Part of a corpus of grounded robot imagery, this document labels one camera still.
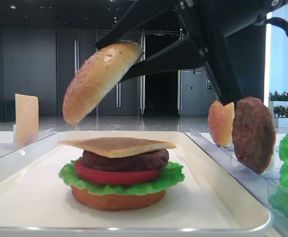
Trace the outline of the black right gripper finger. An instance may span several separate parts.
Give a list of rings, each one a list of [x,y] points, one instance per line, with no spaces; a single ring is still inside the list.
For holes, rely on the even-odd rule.
[[[102,49],[141,24],[151,20],[159,14],[173,9],[175,0],[137,0],[127,10],[115,26],[101,39],[95,42],[97,49]]]

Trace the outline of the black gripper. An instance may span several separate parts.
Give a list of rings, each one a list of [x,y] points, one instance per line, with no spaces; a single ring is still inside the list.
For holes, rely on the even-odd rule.
[[[136,63],[121,81],[205,66],[212,88],[223,105],[241,99],[242,92],[214,1],[178,0],[176,8],[190,39],[179,39]]]

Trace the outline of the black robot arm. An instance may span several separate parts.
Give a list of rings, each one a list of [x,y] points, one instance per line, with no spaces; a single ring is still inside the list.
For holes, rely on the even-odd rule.
[[[271,24],[282,28],[288,36],[286,20],[266,17],[287,3],[286,0],[138,0],[95,45],[102,49],[127,31],[174,9],[187,37],[133,65],[123,79],[205,67],[218,100],[226,105],[240,100],[242,93],[225,38],[251,24]]]

